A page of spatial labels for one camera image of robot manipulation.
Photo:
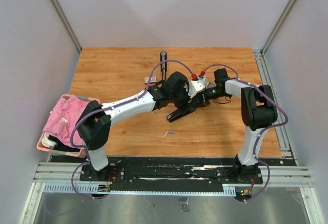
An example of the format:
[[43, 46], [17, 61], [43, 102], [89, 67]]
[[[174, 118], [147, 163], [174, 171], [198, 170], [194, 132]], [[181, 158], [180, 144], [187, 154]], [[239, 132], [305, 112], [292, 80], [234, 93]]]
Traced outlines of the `black stapler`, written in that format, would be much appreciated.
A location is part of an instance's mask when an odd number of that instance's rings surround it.
[[165, 50], [162, 50], [160, 53], [160, 62], [161, 62], [161, 78], [163, 81], [167, 79], [167, 53]]
[[172, 123], [180, 118], [183, 118], [186, 115], [189, 115], [195, 111], [195, 108], [192, 107], [182, 107], [179, 109], [176, 109], [172, 113], [166, 116], [166, 119], [169, 123]]

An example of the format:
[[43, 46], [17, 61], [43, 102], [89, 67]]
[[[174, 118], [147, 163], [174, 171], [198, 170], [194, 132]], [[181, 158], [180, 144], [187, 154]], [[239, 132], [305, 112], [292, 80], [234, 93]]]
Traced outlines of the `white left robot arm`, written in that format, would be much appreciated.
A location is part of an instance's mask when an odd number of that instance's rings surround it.
[[168, 104], [174, 104], [184, 113], [189, 101], [205, 88], [206, 85], [197, 75], [188, 80], [176, 71], [167, 80], [148, 85], [145, 90], [128, 98], [113, 103], [89, 103], [75, 130], [85, 143], [87, 158], [93, 167], [92, 175], [100, 181], [109, 177], [105, 144], [112, 126], [135, 115], [159, 110]]

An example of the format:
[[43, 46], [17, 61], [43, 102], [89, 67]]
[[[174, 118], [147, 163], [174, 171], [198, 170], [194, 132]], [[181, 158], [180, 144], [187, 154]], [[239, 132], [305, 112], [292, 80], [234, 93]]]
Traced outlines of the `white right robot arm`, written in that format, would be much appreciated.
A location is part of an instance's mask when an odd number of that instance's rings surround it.
[[202, 106], [219, 97], [236, 96], [241, 100], [241, 118], [245, 125], [242, 147], [232, 166], [233, 179], [243, 183], [257, 173], [259, 151], [267, 131], [275, 126], [278, 118], [278, 105], [274, 101], [269, 85], [255, 85], [241, 80], [238, 76], [230, 78], [225, 68], [214, 72], [215, 84], [210, 85], [205, 72], [198, 76], [199, 86], [195, 98]]

